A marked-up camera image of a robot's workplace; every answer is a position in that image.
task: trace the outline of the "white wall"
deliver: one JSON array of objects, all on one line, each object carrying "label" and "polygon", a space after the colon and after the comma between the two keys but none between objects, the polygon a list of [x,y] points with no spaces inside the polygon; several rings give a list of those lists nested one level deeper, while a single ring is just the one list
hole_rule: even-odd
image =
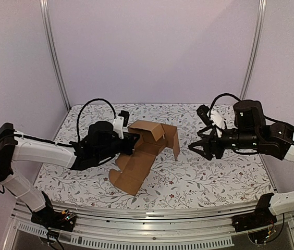
[{"label": "white wall", "polygon": [[112,103],[209,103],[222,92],[239,95],[258,3],[50,1],[71,103],[95,97]]},{"label": "white wall", "polygon": [[[52,138],[65,116],[45,39],[39,1],[0,1],[0,126]],[[34,179],[37,168],[23,168]],[[0,194],[0,244],[15,199]]]},{"label": "white wall", "polygon": [[[267,116],[294,125],[294,1],[267,1],[247,98],[260,100]],[[278,191],[294,190],[294,164],[264,158]]]}]

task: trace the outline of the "vertical metal post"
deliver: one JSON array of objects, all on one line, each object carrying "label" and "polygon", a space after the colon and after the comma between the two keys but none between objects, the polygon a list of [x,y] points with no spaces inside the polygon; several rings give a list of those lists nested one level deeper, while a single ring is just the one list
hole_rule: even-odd
[{"label": "vertical metal post", "polygon": [[257,52],[258,52],[258,47],[261,39],[261,34],[263,30],[263,22],[264,22],[264,15],[265,15],[265,7],[266,7],[266,0],[260,0],[259,2],[259,7],[258,7],[258,14],[257,14],[257,22],[256,22],[256,28],[255,28],[255,35],[252,43],[252,48],[251,48],[251,54],[250,54],[250,59],[246,71],[246,76],[244,77],[244,82],[240,94],[240,99],[243,100],[245,99],[248,91],[248,87],[250,84],[250,79],[251,75],[253,72]]},{"label": "vertical metal post", "polygon": [[51,28],[51,22],[50,22],[50,14],[48,12],[47,0],[40,0],[40,4],[41,4],[41,12],[42,12],[42,16],[43,16],[46,40],[47,40],[48,48],[50,50],[54,73],[55,73],[55,76],[57,79],[57,83],[59,86],[60,94],[62,96],[64,105],[67,110],[70,110],[71,105],[69,103],[69,99],[68,99],[66,87],[64,84],[62,72],[60,70],[57,52],[56,52],[55,45],[54,45],[54,39],[53,39],[53,35],[52,35],[52,28]]}]

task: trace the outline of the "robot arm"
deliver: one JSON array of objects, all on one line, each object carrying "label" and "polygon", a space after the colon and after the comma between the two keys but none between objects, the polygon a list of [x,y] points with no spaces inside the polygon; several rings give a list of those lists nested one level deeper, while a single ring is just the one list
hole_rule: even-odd
[{"label": "robot arm", "polygon": [[[189,149],[207,160],[213,157],[221,159],[225,149],[239,154],[265,154],[280,160],[294,162],[294,126],[264,116],[262,105],[258,101],[243,100],[234,104],[235,127],[223,129],[216,116],[209,116],[209,108],[202,105],[198,108],[198,116],[206,124],[206,128],[198,132],[200,141],[189,145]],[[266,125],[266,119],[275,123]],[[240,152],[239,149],[251,149],[253,152]],[[234,216],[233,226],[236,231],[245,231],[267,226],[277,221],[276,216],[294,211],[294,191],[283,194],[264,194],[258,201],[253,213]]]},{"label": "robot arm", "polygon": [[48,196],[37,190],[12,163],[27,160],[85,170],[101,165],[118,153],[131,155],[140,136],[123,132],[127,121],[128,113],[122,111],[113,124],[98,121],[89,126],[88,135],[80,143],[70,144],[25,135],[15,131],[11,123],[5,123],[0,128],[0,184],[29,207],[32,222],[72,231],[75,213],[54,211]]}]

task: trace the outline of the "floral tablecloth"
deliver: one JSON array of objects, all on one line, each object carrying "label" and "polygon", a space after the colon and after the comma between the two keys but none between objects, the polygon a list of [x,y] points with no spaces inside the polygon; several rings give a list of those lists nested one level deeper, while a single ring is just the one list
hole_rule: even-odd
[{"label": "floral tablecloth", "polygon": [[[117,104],[130,112],[129,124],[137,119],[162,122],[178,127],[181,147],[178,160],[171,149],[158,155],[149,176],[134,197],[115,188],[108,180],[110,169],[118,169],[114,160],[97,168],[74,171],[60,166],[43,164],[35,186],[45,191],[51,200],[77,205],[130,208],[178,209],[219,206],[253,201],[264,193],[273,192],[271,182],[258,155],[237,155],[225,151],[223,159],[207,161],[188,150],[197,141],[197,131],[204,127],[195,104]],[[76,119],[82,105],[69,112],[56,140],[76,141]],[[234,125],[231,105],[216,105],[215,109]],[[81,137],[88,126],[98,120],[112,122],[113,114],[107,105],[90,105],[80,118]]]}]

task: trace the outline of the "unfolded cardboard box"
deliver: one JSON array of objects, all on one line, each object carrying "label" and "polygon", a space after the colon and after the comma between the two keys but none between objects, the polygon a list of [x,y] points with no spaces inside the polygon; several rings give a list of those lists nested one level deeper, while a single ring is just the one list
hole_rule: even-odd
[{"label": "unfolded cardboard box", "polygon": [[137,120],[128,127],[130,133],[140,134],[133,155],[120,154],[116,160],[120,171],[111,169],[110,182],[124,192],[136,195],[159,153],[172,148],[175,160],[179,154],[177,127],[158,122]]}]

